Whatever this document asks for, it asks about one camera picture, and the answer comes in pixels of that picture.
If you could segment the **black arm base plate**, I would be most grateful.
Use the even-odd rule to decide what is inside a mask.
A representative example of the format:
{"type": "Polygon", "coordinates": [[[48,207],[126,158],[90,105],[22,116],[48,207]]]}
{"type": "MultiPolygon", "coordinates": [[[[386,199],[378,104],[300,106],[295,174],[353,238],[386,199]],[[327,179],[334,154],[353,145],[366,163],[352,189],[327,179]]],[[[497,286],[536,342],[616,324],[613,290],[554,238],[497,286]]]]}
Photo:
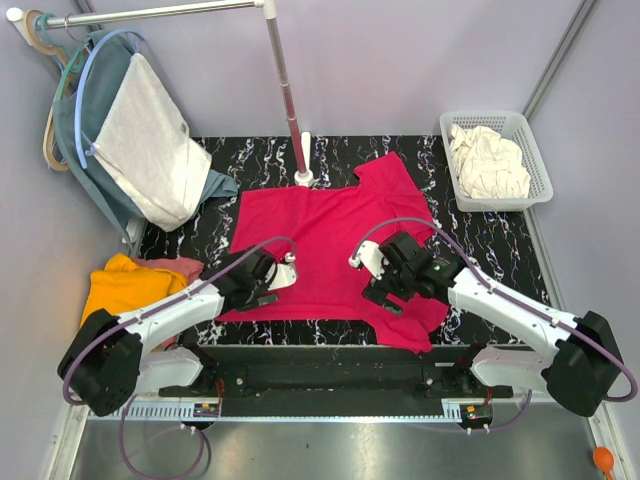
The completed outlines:
{"type": "Polygon", "coordinates": [[[225,419],[454,422],[455,406],[512,388],[487,388],[458,366],[462,347],[428,354],[381,346],[204,347],[208,390],[166,388],[163,397],[222,398],[225,419]]]}

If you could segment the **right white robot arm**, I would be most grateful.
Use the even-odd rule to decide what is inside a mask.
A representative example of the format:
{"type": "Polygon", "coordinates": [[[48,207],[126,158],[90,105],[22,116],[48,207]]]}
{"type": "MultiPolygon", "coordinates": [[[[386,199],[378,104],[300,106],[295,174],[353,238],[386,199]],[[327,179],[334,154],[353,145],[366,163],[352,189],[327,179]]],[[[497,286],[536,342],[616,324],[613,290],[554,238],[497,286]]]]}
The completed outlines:
{"type": "Polygon", "coordinates": [[[476,347],[463,364],[486,387],[548,394],[566,410],[592,416],[624,364],[609,322],[547,307],[491,279],[459,254],[438,255],[400,231],[364,240],[350,257],[370,274],[362,295],[395,316],[419,296],[487,320],[523,341],[523,350],[476,347]]]}

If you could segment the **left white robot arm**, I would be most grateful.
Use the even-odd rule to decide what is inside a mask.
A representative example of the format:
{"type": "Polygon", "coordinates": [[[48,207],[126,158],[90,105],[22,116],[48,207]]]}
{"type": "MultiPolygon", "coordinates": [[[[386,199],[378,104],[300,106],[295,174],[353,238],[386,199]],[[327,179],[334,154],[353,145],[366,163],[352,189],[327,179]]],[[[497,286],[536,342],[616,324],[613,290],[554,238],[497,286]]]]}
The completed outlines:
{"type": "Polygon", "coordinates": [[[134,395],[173,387],[208,390],[208,361],[202,354],[186,346],[162,351],[160,344],[228,312],[274,303],[278,290],[296,280],[292,257],[277,260],[253,247],[149,306],[121,314],[105,309],[92,313],[58,366],[65,399],[104,417],[134,395]]]}

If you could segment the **red t shirt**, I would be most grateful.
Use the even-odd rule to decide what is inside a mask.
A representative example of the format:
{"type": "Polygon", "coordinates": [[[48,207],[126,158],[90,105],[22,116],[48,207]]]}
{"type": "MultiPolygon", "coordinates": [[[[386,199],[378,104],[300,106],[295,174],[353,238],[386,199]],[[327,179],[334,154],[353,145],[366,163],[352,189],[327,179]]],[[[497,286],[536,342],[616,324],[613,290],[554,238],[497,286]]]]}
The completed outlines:
{"type": "Polygon", "coordinates": [[[232,251],[288,237],[297,246],[298,279],[280,291],[276,303],[232,311],[221,321],[363,320],[374,329],[379,345],[431,350],[429,335],[445,320],[447,306],[416,296],[395,316],[363,298],[370,276],[348,263],[358,241],[379,223],[385,226],[371,236],[373,242],[382,243],[397,231],[425,242],[433,233],[427,226],[432,216],[426,199],[395,153],[356,167],[355,174],[358,185],[341,189],[281,187],[242,193],[232,251]]]}

